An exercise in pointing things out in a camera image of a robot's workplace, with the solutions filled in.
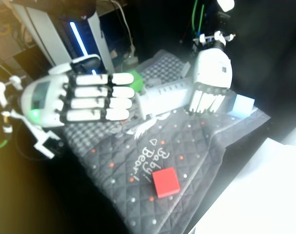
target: gray quilted fabric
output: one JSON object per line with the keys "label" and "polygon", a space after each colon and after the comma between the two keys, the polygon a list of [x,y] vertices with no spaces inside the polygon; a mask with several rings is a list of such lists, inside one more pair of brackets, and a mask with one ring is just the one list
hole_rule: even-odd
{"label": "gray quilted fabric", "polygon": [[[176,70],[161,66],[164,62]],[[169,82],[171,76],[179,78],[182,66],[175,56],[161,52],[138,70],[154,82]],[[183,233],[217,174],[225,147],[268,120],[256,108],[244,120],[222,111],[190,116],[180,108],[135,140],[126,130],[140,123],[134,118],[137,111],[134,104],[127,122],[78,124],[65,130],[88,175],[134,234]],[[175,168],[181,190],[158,199],[151,173],[168,167]]]}

